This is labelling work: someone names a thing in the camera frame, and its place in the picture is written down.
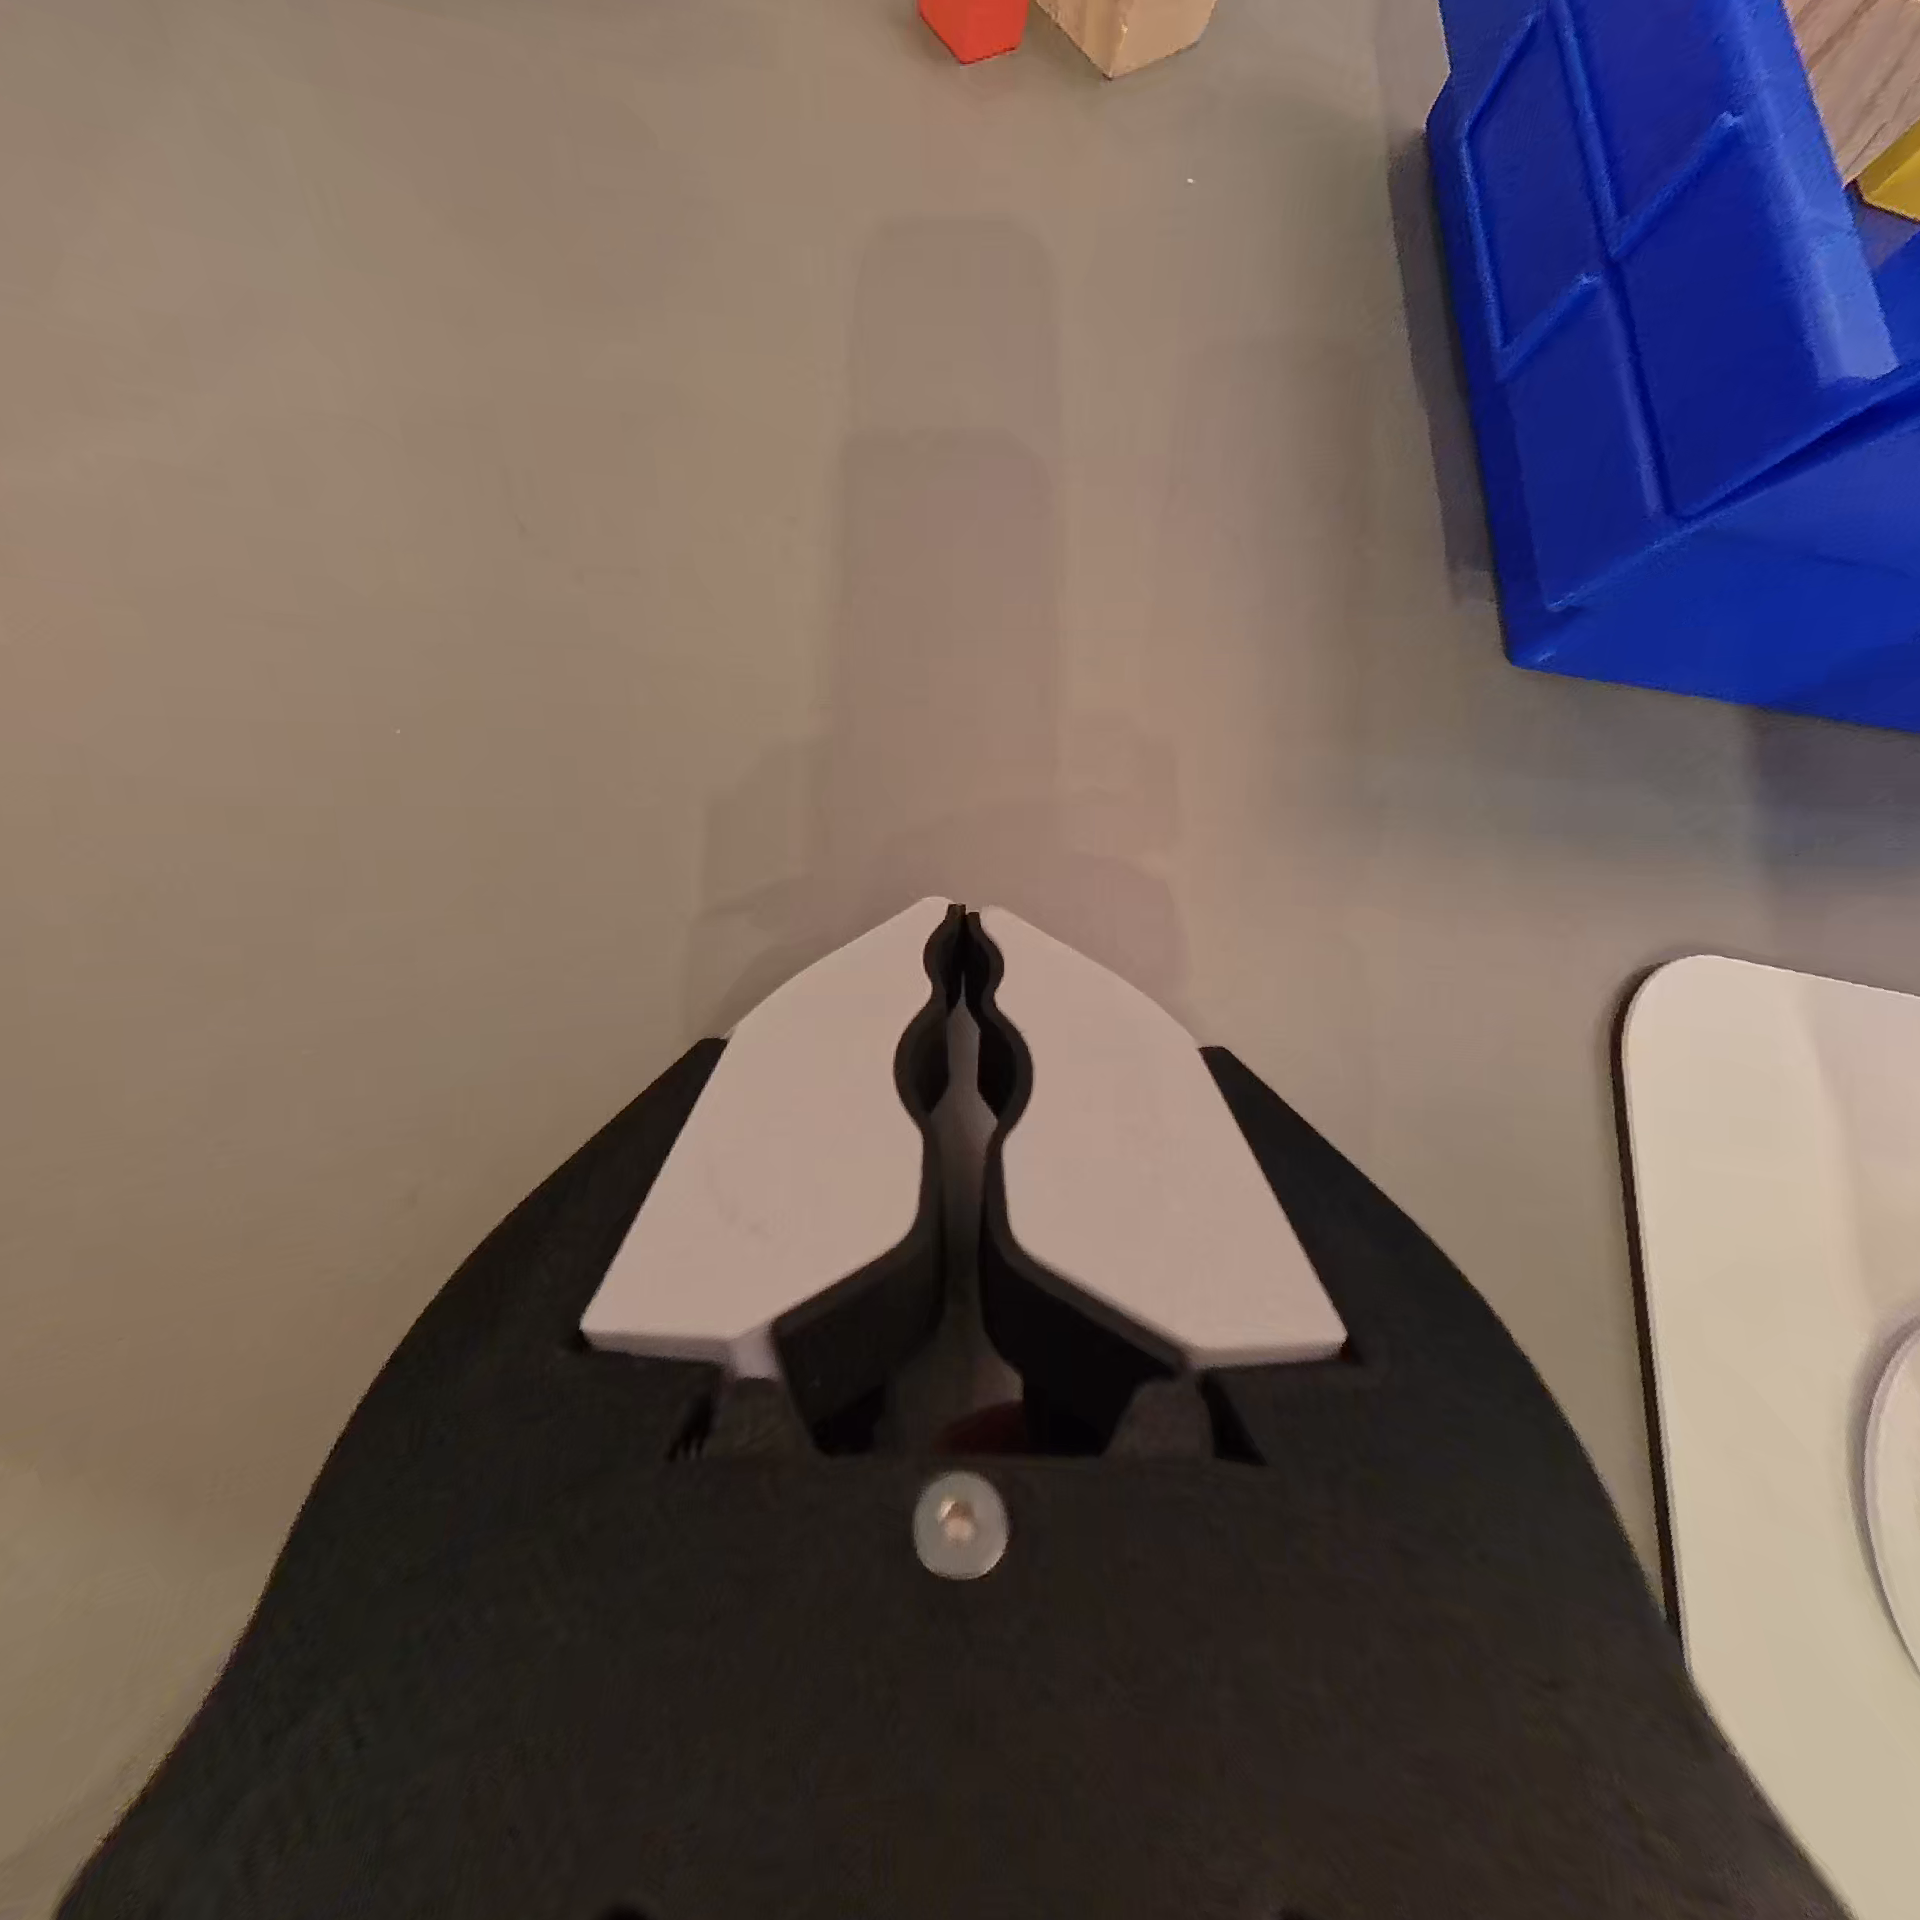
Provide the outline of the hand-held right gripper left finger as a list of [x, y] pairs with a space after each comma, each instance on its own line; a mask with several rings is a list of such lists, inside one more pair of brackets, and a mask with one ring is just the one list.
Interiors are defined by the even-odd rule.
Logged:
[[882, 1403], [945, 1319], [961, 939], [961, 903], [922, 898], [730, 1024], [586, 1305], [588, 1349], [775, 1382], [812, 1437]]

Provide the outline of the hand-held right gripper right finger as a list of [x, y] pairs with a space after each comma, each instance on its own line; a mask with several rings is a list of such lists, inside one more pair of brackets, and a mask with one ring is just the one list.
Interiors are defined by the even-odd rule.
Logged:
[[979, 1313], [1041, 1431], [1094, 1453], [1144, 1387], [1340, 1362], [1349, 1329], [1196, 1035], [1128, 975], [967, 914]]

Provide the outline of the blue plastic bin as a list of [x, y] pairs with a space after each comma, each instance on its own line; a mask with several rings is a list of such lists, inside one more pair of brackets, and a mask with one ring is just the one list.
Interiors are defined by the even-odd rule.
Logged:
[[1441, 4], [1428, 169], [1516, 666], [1918, 731], [1918, 223], [1784, 4]]

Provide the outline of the large plain wooden cube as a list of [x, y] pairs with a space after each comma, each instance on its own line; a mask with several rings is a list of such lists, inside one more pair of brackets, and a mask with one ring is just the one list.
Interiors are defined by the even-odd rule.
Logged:
[[1216, 4], [1038, 4], [1069, 43], [1105, 74], [1128, 79], [1192, 50]]
[[1918, 125], [1918, 4], [1786, 4], [1840, 178]]

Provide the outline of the small red wooden cube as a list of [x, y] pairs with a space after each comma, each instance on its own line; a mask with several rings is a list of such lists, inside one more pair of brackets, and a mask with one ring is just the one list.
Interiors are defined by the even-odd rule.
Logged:
[[961, 64], [974, 64], [1022, 44], [1029, 6], [1025, 0], [922, 0], [918, 17]]

